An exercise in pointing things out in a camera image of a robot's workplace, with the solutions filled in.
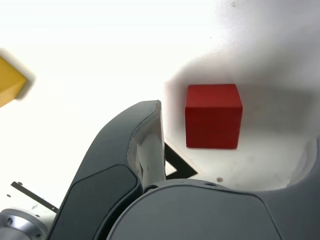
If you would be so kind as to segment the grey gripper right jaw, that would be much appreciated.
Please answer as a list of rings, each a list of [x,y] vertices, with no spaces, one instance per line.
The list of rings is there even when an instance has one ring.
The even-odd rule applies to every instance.
[[[135,200],[110,240],[317,240],[320,142],[306,146],[312,166],[286,188],[238,191],[199,180],[171,180]]]

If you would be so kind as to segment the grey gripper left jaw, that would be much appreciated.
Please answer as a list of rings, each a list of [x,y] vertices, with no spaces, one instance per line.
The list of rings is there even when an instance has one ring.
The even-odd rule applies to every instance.
[[[122,212],[164,181],[162,105],[142,101],[122,111],[97,134],[58,210],[51,240],[104,240]]]

